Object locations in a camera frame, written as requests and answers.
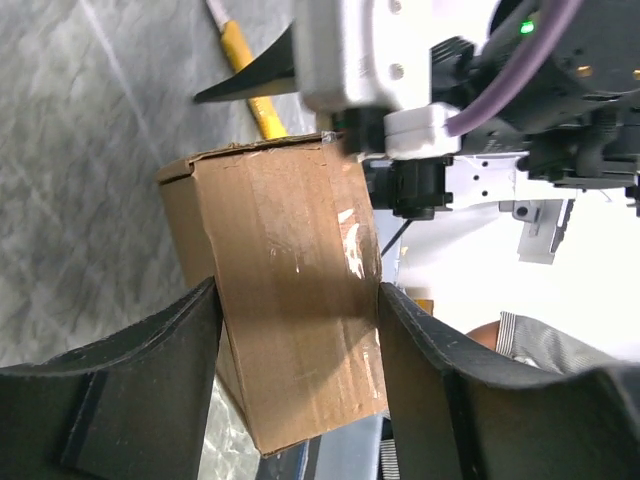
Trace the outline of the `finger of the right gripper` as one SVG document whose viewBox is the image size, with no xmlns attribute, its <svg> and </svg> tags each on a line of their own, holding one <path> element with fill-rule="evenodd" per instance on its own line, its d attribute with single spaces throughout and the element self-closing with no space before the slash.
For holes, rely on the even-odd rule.
<svg viewBox="0 0 640 480">
<path fill-rule="evenodd" d="M 194 95 L 196 104 L 295 93 L 292 26 L 249 65 L 229 79 Z"/>
</svg>

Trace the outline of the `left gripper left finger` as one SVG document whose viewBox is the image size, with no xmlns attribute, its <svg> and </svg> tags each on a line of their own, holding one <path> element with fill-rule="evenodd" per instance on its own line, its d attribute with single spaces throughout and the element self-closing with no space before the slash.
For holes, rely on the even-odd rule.
<svg viewBox="0 0 640 480">
<path fill-rule="evenodd" d="M 213 280 L 113 335 L 1 371 L 5 479 L 194 479 L 223 314 Z"/>
</svg>

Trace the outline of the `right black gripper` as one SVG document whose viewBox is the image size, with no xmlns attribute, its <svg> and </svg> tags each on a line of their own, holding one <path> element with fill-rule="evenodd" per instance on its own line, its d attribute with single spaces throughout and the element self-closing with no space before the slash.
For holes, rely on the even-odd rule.
<svg viewBox="0 0 640 480">
<path fill-rule="evenodd" d="M 445 169 L 453 157 L 391 160 L 383 153 L 384 116 L 379 107 L 348 109 L 331 115 L 347 155 L 363 154 L 370 201 L 375 210 L 390 210 L 405 220 L 432 220 L 435 212 L 453 202 L 446 190 Z"/>
</svg>

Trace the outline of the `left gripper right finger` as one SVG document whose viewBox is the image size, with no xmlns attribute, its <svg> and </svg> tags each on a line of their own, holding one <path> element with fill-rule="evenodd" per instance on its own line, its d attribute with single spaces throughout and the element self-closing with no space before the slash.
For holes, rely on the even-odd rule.
<svg viewBox="0 0 640 480">
<path fill-rule="evenodd" d="M 560 375 L 519 363 L 378 294 L 381 356 L 403 479 L 635 479 L 639 368 Z"/>
</svg>

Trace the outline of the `brown cardboard express box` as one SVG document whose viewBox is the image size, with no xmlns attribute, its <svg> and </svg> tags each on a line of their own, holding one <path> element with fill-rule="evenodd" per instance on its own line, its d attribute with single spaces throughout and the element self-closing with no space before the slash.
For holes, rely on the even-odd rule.
<svg viewBox="0 0 640 480">
<path fill-rule="evenodd" d="M 156 181 L 186 284 L 215 280 L 217 374 L 257 450 L 383 411 L 378 240 L 362 166 L 340 142 L 231 145 Z"/>
</svg>

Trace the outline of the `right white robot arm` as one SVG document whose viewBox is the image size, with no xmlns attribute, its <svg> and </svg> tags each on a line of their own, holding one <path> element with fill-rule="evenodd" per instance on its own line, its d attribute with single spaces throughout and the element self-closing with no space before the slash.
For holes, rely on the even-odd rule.
<svg viewBox="0 0 640 480">
<path fill-rule="evenodd" d="M 299 1 L 197 104 L 299 93 L 409 220 L 620 190 L 639 204 L 639 5 L 502 1 L 484 46 L 437 42 L 428 1 Z"/>
</svg>

